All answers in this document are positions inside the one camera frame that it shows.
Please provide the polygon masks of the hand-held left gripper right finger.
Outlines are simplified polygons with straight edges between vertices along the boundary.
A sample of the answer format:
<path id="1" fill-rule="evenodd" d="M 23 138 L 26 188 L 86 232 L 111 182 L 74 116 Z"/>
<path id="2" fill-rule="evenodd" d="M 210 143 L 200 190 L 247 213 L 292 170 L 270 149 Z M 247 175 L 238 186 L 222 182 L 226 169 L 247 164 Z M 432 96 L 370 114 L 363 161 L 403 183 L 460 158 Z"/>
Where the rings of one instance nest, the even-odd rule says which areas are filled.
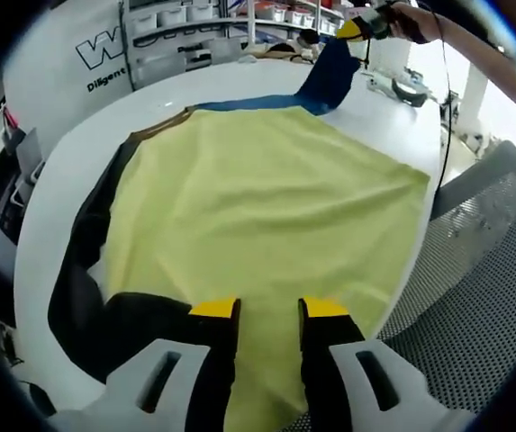
<path id="1" fill-rule="evenodd" d="M 301 375 L 316 431 L 432 431 L 443 406 L 424 375 L 377 339 L 364 339 L 347 310 L 303 297 Z"/>

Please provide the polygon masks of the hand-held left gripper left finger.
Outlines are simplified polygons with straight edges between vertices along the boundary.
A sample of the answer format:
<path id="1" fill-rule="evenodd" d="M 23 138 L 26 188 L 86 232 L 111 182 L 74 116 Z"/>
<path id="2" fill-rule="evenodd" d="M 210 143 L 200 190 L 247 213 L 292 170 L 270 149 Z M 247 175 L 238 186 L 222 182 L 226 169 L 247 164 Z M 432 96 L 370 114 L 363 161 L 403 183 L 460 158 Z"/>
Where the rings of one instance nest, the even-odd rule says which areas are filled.
<path id="1" fill-rule="evenodd" d="M 159 296 L 114 296 L 71 339 L 79 366 L 104 383 L 57 431 L 222 431 L 235 379 L 240 304 L 223 317 Z"/>

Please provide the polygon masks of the person's right hand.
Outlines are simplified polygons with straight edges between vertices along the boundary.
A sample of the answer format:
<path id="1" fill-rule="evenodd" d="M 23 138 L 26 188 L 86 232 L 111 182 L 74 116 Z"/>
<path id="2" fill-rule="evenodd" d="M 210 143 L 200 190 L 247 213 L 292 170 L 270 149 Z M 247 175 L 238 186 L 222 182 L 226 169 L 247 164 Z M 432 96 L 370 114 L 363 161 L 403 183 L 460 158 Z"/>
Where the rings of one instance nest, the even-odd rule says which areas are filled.
<path id="1" fill-rule="evenodd" d="M 430 40 L 426 38 L 416 19 L 412 17 L 412 6 L 397 2 L 391 5 L 392 21 L 389 24 L 392 35 L 399 39 L 405 39 L 417 44 L 426 44 Z"/>

